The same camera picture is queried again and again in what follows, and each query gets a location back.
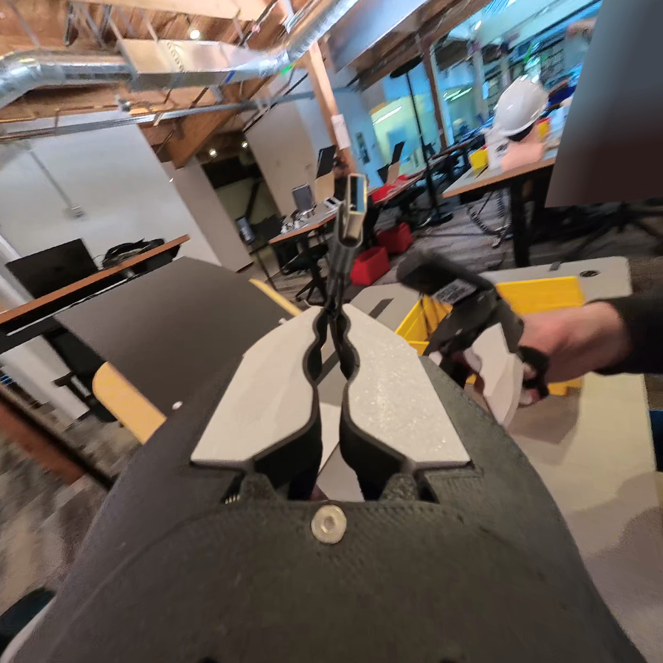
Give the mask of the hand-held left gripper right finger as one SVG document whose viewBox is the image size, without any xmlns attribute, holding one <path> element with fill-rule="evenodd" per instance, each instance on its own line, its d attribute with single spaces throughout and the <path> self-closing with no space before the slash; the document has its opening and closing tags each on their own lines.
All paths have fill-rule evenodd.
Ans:
<svg viewBox="0 0 663 663">
<path fill-rule="evenodd" d="M 381 322 L 351 304 L 339 317 L 346 379 L 339 449 L 362 498 L 377 500 L 404 474 L 465 469 L 471 458 L 418 353 Z"/>
</svg>

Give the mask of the person's right hand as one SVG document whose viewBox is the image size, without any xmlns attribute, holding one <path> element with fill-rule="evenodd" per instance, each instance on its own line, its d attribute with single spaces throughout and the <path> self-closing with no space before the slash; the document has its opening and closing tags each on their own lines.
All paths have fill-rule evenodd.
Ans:
<svg viewBox="0 0 663 663">
<path fill-rule="evenodd" d="M 520 344 L 546 355 L 550 383 L 612 367 L 633 349 L 625 322 L 608 302 L 526 316 Z"/>
</svg>

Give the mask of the red plastic bin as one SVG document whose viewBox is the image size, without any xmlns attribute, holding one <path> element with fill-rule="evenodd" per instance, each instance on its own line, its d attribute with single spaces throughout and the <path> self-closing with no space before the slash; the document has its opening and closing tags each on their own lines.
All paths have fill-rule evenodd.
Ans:
<svg viewBox="0 0 663 663">
<path fill-rule="evenodd" d="M 368 287 L 391 269 L 385 247 L 376 246 L 360 253 L 354 261 L 350 279 L 353 286 Z"/>
<path fill-rule="evenodd" d="M 406 222 L 376 231 L 375 238 L 378 246 L 384 248 L 388 255 L 405 253 L 414 244 L 410 225 Z"/>
</svg>

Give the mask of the black monitor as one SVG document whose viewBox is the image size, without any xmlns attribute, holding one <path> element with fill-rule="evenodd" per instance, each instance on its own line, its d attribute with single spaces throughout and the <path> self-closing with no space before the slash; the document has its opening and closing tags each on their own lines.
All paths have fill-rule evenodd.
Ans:
<svg viewBox="0 0 663 663">
<path fill-rule="evenodd" d="M 10 261 L 7 270 L 37 299 L 98 273 L 99 269 L 81 239 Z"/>
</svg>

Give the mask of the white hard hat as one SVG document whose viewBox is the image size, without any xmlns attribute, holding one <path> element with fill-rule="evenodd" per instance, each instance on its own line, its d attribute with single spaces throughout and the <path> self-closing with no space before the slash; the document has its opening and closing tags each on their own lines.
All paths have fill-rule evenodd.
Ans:
<svg viewBox="0 0 663 663">
<path fill-rule="evenodd" d="M 527 76 L 515 79 L 501 94 L 494 109 L 494 125 L 508 139 L 528 132 L 548 106 L 543 85 Z"/>
</svg>

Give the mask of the pink mannequin head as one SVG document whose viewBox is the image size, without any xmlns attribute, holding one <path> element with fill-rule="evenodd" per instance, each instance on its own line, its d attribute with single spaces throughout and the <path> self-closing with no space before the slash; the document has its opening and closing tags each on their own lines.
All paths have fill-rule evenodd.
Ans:
<svg viewBox="0 0 663 663">
<path fill-rule="evenodd" d="M 484 131 L 487 148 L 487 167 L 504 172 L 543 159 L 546 152 L 545 141 L 539 136 L 536 122 L 523 132 L 506 137 L 499 127 Z"/>
</svg>

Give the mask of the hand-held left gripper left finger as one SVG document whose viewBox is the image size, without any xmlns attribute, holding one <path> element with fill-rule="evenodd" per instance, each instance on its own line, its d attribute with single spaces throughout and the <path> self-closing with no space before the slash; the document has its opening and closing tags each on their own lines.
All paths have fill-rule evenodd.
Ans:
<svg viewBox="0 0 663 663">
<path fill-rule="evenodd" d="M 245 353 L 211 414 L 191 463 L 265 475 L 289 498 L 309 498 L 321 464 L 318 393 L 326 312 L 313 307 Z"/>
</svg>

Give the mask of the person's right forearm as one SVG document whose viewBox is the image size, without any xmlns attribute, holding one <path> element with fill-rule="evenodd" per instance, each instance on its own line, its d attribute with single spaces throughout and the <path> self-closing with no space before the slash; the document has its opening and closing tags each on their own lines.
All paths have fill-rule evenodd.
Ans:
<svg viewBox="0 0 663 663">
<path fill-rule="evenodd" d="M 633 293 L 599 302 L 609 303 L 621 317 L 631 352 L 597 373 L 662 377 L 662 258 L 629 259 L 628 266 Z"/>
</svg>

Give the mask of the yellow plastic bin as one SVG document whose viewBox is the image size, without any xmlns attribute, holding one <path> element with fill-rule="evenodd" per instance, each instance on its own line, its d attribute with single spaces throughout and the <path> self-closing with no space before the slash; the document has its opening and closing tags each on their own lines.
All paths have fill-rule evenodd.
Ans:
<svg viewBox="0 0 663 663">
<path fill-rule="evenodd" d="M 440 367 L 460 386 L 478 377 L 487 388 L 482 360 L 472 345 L 493 327 L 500 327 L 505 350 L 489 351 L 489 359 L 514 357 L 529 365 L 534 377 L 525 380 L 543 398 L 549 394 L 544 354 L 520 344 L 523 315 L 577 308 L 584 295 L 576 277 L 544 278 L 494 285 L 471 272 L 452 272 L 425 264 L 398 276 L 420 299 L 396 329 L 420 356 L 440 355 Z"/>
</svg>

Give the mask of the wood-edged work table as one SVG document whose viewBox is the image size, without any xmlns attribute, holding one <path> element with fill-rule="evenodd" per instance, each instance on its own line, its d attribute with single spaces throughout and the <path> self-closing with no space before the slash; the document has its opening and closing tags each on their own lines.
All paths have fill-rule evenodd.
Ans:
<svg viewBox="0 0 663 663">
<path fill-rule="evenodd" d="M 512 254 L 517 268 L 531 265 L 533 223 L 544 209 L 557 152 L 557 147 L 548 149 L 539 161 L 510 170 L 485 169 L 478 175 L 468 171 L 443 192 L 444 198 L 453 198 L 508 191 Z"/>
</svg>

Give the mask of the black floor stand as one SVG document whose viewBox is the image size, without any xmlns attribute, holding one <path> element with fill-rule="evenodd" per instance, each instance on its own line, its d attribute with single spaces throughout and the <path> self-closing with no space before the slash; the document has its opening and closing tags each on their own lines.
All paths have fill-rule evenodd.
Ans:
<svg viewBox="0 0 663 663">
<path fill-rule="evenodd" d="M 406 85 L 408 88 L 409 92 L 409 97 L 410 97 L 410 103 L 412 106 L 412 111 L 414 113 L 414 118 L 415 118 L 415 123 L 416 123 L 416 128 L 417 128 L 417 133 L 419 136 L 419 142 L 420 142 L 420 148 L 422 152 L 422 158 L 424 159 L 424 178 L 426 181 L 426 188 L 427 188 L 427 194 L 429 198 L 429 210 L 428 210 L 428 216 L 426 221 L 424 222 L 424 225 L 431 228 L 431 227 L 438 227 L 440 225 L 443 225 L 444 223 L 447 223 L 453 219 L 453 213 L 447 210 L 444 210 L 442 206 L 440 206 L 438 202 L 438 194 L 437 190 L 435 188 L 434 182 L 433 182 L 433 170 L 432 170 L 432 165 L 430 162 L 430 159 L 428 157 L 428 152 L 426 148 L 426 144 L 424 142 L 424 132 L 422 129 L 422 124 L 420 121 L 420 116 L 419 116 L 419 111 L 416 105 L 416 99 L 414 95 L 414 89 L 412 85 L 412 81 L 410 78 L 410 72 L 414 70 L 419 64 L 422 63 L 422 56 L 419 54 L 410 60 L 404 62 L 402 65 L 400 65 L 398 68 L 396 68 L 391 74 L 390 78 L 391 79 L 398 79 L 405 77 L 406 80 Z"/>
</svg>

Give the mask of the black board wooden frame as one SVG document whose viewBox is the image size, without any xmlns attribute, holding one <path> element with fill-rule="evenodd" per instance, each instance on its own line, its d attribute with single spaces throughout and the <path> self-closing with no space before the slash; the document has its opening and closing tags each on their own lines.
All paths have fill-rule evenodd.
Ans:
<svg viewBox="0 0 663 663">
<path fill-rule="evenodd" d="M 101 358 L 94 395 L 145 443 L 205 384 L 300 313 L 265 282 L 181 258 L 55 319 Z"/>
</svg>

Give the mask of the wooden desk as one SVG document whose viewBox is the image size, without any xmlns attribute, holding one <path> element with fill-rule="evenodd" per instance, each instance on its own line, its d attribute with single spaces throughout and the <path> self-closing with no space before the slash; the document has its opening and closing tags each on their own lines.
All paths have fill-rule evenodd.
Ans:
<svg viewBox="0 0 663 663">
<path fill-rule="evenodd" d="M 171 263 L 180 247 L 190 240 L 183 235 L 131 257 L 115 267 L 59 288 L 28 303 L 1 313 L 1 353 L 6 353 L 60 327 L 56 316 L 103 292 Z"/>
</svg>

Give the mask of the black bag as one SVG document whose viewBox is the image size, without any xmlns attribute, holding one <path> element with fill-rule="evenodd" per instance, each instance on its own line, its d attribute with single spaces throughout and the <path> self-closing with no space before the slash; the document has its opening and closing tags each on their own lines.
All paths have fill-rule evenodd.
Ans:
<svg viewBox="0 0 663 663">
<path fill-rule="evenodd" d="M 146 240 L 118 244 L 104 254 L 102 269 L 111 269 L 121 263 L 165 244 L 163 239 Z"/>
</svg>

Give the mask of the black hub cable grey plug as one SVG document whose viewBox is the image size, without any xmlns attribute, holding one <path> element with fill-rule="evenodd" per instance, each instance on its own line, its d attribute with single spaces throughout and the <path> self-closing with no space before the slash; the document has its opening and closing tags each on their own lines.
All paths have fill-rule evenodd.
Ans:
<svg viewBox="0 0 663 663">
<path fill-rule="evenodd" d="M 355 260 L 363 244 L 363 223 L 368 209 L 367 178 L 348 175 L 345 199 L 336 212 L 336 223 L 329 244 L 329 274 L 324 309 L 339 366 L 349 379 L 355 370 L 355 356 L 347 340 L 350 322 L 344 313 L 345 291 L 351 280 Z"/>
</svg>

